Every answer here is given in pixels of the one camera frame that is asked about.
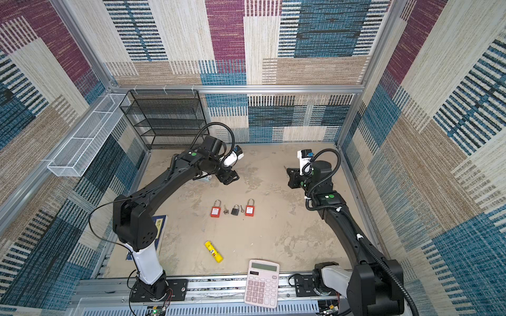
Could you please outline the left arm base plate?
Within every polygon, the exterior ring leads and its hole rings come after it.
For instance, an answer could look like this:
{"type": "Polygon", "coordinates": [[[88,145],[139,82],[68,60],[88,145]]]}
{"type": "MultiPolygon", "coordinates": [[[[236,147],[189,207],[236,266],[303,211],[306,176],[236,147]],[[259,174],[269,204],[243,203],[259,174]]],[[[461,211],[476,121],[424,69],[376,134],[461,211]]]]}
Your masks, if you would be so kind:
{"type": "Polygon", "coordinates": [[[181,302],[187,295],[188,279],[166,279],[165,284],[161,282],[155,285],[147,285],[137,280],[133,286],[130,302],[151,303],[151,302],[181,302]]]}

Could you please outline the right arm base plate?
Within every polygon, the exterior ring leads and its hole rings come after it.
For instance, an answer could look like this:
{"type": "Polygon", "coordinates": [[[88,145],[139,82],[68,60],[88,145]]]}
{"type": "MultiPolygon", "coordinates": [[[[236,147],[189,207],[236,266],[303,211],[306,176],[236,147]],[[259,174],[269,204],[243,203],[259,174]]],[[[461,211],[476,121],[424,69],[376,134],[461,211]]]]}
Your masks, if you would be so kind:
{"type": "Polygon", "coordinates": [[[314,284],[312,275],[301,275],[295,273],[288,279],[288,283],[295,289],[296,297],[311,297],[311,296],[337,296],[334,290],[319,290],[314,284]]]}

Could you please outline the small black padlock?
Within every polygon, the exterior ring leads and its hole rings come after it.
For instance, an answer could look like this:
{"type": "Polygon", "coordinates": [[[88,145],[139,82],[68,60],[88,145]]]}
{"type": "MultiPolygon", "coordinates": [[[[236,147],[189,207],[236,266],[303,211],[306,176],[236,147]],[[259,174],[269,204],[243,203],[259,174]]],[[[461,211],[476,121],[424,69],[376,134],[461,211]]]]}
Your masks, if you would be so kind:
{"type": "Polygon", "coordinates": [[[239,213],[240,213],[240,211],[241,211],[241,207],[240,207],[240,205],[237,205],[237,204],[236,204],[236,205],[234,205],[234,206],[233,206],[233,208],[232,208],[232,210],[231,210],[231,214],[232,214],[233,216],[238,216],[238,215],[239,215],[239,213]]]}

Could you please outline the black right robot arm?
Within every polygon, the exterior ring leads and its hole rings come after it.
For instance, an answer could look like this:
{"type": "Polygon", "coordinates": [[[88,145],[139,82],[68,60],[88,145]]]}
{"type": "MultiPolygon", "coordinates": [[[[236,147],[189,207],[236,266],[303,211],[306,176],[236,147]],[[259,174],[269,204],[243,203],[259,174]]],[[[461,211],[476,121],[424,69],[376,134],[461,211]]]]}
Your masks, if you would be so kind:
{"type": "Polygon", "coordinates": [[[405,287],[404,271],[371,243],[353,218],[344,198],[333,188],[332,178],[341,167],[341,155],[327,148],[297,153],[299,167],[288,168],[288,186],[304,191],[305,208],[316,212],[333,230],[345,250],[352,270],[338,263],[319,263],[312,271],[314,291],[325,296],[334,291],[348,307],[328,308],[326,315],[419,315],[415,300],[405,287]]]}

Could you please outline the red padlock with key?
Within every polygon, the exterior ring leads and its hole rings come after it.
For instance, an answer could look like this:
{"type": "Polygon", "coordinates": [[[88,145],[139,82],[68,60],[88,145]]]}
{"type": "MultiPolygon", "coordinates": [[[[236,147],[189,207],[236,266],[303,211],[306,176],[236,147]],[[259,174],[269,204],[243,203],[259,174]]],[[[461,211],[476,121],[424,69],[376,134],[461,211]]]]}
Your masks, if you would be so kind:
{"type": "Polygon", "coordinates": [[[216,200],[212,206],[210,217],[219,218],[221,215],[221,200],[216,200]]]}

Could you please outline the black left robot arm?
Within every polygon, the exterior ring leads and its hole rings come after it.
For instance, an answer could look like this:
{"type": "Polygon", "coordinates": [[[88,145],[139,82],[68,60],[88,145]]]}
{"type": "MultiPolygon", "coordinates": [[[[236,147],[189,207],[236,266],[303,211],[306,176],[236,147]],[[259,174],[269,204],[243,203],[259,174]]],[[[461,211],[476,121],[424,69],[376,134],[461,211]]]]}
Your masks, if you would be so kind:
{"type": "Polygon", "coordinates": [[[110,203],[116,245],[128,251],[136,267],[130,302],[166,302],[173,293],[155,248],[158,229],[152,217],[159,207],[188,181],[216,176],[220,183],[229,185],[239,179],[233,170],[240,159],[235,151],[235,135],[222,122],[216,126],[228,131],[230,146],[211,135],[205,136],[201,144],[192,142],[187,150],[174,155],[168,169],[151,183],[130,196],[117,196],[110,203]]]}

